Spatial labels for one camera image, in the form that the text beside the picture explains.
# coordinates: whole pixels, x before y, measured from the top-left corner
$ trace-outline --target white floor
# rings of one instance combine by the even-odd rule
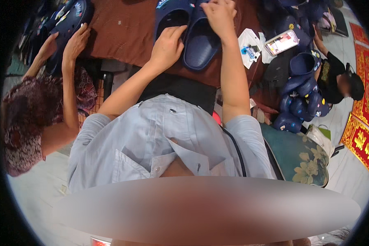
[[[325,47],[345,65],[350,65],[356,71],[356,58],[354,48],[354,38],[350,27],[350,22],[360,25],[354,14],[348,8],[343,7],[349,37],[338,35],[323,36]],[[335,146],[339,146],[350,112],[353,109],[353,99],[345,98],[339,104],[334,105],[329,114],[325,117],[314,118],[309,124],[325,125],[331,131],[331,140]],[[355,200],[363,211],[369,200],[369,172],[361,161],[347,148],[339,151],[339,154],[332,157],[328,165],[329,182],[326,189],[330,189],[346,195]],[[319,235],[321,238],[330,238],[328,235]]]
[[[347,11],[345,10],[345,16],[349,16],[346,23],[350,37],[330,35],[324,38],[324,44],[344,64],[349,62],[356,69],[354,40],[349,22],[358,24],[358,21]],[[352,107],[353,100],[346,98],[335,105],[329,115],[315,118],[311,123],[326,125],[332,133],[333,144],[338,146]],[[64,196],[60,190],[63,186],[67,186],[67,162],[68,156],[55,152],[47,156],[46,162],[38,163],[30,172],[18,178],[9,177],[9,182],[21,211],[46,245],[90,245],[92,235],[57,223],[51,215],[55,202]],[[354,199],[363,210],[369,199],[369,173],[363,164],[344,148],[330,160],[328,171],[329,183],[326,188]]]
[[[9,177],[15,199],[35,234],[47,246],[88,246],[90,235],[65,226],[52,217],[52,207],[68,194],[61,193],[67,187],[68,156],[54,152],[35,165],[28,173]]]

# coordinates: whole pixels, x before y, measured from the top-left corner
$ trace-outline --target black t-shirt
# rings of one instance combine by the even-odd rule
[[[345,66],[331,52],[328,52],[327,59],[323,60],[320,75],[317,79],[318,88],[327,103],[338,104],[344,98],[338,88],[336,76],[346,72]]]

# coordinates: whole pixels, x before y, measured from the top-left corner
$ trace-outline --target brown table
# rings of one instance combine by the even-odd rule
[[[143,66],[149,60],[153,48],[155,7],[158,0],[92,0],[95,7],[90,24],[97,35],[86,53],[104,59]],[[245,28],[258,34],[260,29],[256,17],[256,0],[236,0],[236,34]],[[263,68],[261,57],[246,69],[249,87],[261,79]],[[167,73],[187,77],[207,85],[220,87],[221,52],[216,54],[206,69],[192,72],[179,60]]]

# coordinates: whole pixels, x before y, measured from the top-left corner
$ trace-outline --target green floral cushion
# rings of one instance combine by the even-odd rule
[[[327,153],[303,133],[277,131],[261,124],[284,180],[325,187],[328,183]]]

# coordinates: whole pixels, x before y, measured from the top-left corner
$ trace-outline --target light blue shirt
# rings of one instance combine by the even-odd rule
[[[237,142],[247,177],[273,179],[258,121],[240,115],[225,127]],[[196,176],[242,176],[236,148],[212,116],[165,94],[132,106],[113,121],[90,115],[69,156],[69,189],[157,178],[177,156]]]

